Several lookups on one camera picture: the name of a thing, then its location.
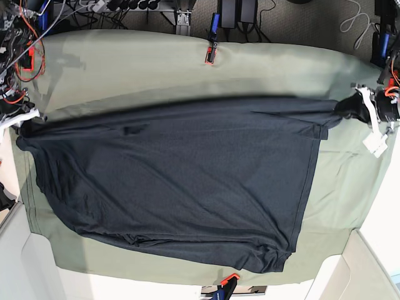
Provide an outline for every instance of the clamp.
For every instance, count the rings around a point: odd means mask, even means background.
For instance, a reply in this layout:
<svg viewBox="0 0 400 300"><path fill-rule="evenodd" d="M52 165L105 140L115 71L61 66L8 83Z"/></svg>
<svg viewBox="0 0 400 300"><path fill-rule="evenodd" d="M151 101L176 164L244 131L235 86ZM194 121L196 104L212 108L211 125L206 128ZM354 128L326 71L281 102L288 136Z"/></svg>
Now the clamp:
<svg viewBox="0 0 400 300"><path fill-rule="evenodd" d="M208 41L211 43L211 47L208 47L207 50L206 64L214 64L218 47L217 29L218 29L219 17L220 14L217 13L212 14L211 28L210 28L210 33L208 35Z"/></svg>
<svg viewBox="0 0 400 300"><path fill-rule="evenodd" d="M218 286L218 290L214 292L211 300L229 300L238 285L240 276L236 273L230 275L221 281L221 285Z"/></svg>

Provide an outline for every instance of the dark gray garment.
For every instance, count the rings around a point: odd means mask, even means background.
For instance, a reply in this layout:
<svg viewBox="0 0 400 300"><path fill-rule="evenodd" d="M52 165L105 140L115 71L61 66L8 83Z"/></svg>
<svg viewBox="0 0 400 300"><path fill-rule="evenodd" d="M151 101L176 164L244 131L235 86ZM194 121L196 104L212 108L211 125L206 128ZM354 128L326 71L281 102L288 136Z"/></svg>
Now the dark gray garment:
<svg viewBox="0 0 400 300"><path fill-rule="evenodd" d="M78 234L279 272L296 250L336 101L253 97L24 123L37 185Z"/></svg>

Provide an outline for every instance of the green cloth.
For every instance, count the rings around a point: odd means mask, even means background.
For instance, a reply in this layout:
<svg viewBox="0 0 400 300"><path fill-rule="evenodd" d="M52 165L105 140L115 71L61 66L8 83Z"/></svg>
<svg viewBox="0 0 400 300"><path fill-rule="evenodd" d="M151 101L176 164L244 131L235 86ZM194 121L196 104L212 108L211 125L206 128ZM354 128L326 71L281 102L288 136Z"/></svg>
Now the green cloth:
<svg viewBox="0 0 400 300"><path fill-rule="evenodd" d="M50 120L205 97L268 94L341 100L352 82L376 86L379 71L334 51L281 44L220 43L216 63L204 63L209 44L193 37L136 31L79 31L45 40L46 73L29 95ZM341 254L361 227L389 166L362 141L370 129L344 120L321 143L297 250L284 272L239 271L240 285L298 283ZM36 186L32 156L14 145L21 196L31 231L50 240L60 268L117 278L176 284L216 284L236 270L119 249L70 231Z"/></svg>

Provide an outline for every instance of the gray floor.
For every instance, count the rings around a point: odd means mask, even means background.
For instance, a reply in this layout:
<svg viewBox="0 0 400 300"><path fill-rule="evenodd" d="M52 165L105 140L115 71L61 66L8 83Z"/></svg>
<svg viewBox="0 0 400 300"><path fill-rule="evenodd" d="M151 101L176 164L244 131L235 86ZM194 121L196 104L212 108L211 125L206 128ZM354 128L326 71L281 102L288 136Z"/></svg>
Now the gray floor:
<svg viewBox="0 0 400 300"><path fill-rule="evenodd" d="M211 17L216 12L218 0L197 0L192 14L192 36L206 38ZM352 29L341 33L340 23L357 13L356 4L348 0L312 0L307 4L293 4L287 0L275 0L276 7L272 11L262 14L262 30L274 43L300 44L319 48L332 49L355 55L365 61L371 58L372 36L374 29L371 26L358 50L353 46L356 39L365 30L368 20L365 16L359 17ZM372 22L379 22L374 15L374 0L358 0L362 12L370 15ZM259 11L273 7L271 0L259 0ZM146 13L129 13L124 24L129 29L173 33L173 26L158 12L149 13L149 22L146 24ZM219 38L224 40L221 31ZM244 43L245 37L239 31L230 33L232 42ZM250 41L257 41L254 33Z"/></svg>

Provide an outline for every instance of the sage green fabric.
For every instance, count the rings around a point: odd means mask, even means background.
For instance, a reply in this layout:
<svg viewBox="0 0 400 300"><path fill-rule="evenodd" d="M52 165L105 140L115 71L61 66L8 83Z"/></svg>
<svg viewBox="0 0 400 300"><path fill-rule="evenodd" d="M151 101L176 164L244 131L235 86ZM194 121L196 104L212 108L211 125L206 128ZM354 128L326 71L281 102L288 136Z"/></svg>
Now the sage green fabric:
<svg viewBox="0 0 400 300"><path fill-rule="evenodd" d="M343 99L350 83L376 85L377 69L334 51L281 44L220 43L204 63L207 41L135 31L79 31L45 40L46 73L28 85L50 120L142 105L227 95ZM282 273L239 271L240 285L298 283L341 254L363 223L389 166L363 146L369 128L344 120L321 143L297 250ZM160 283L210 285L236 270L119 249L70 231L36 186L32 156L14 145L22 200L34 233L50 240L60 268Z"/></svg>

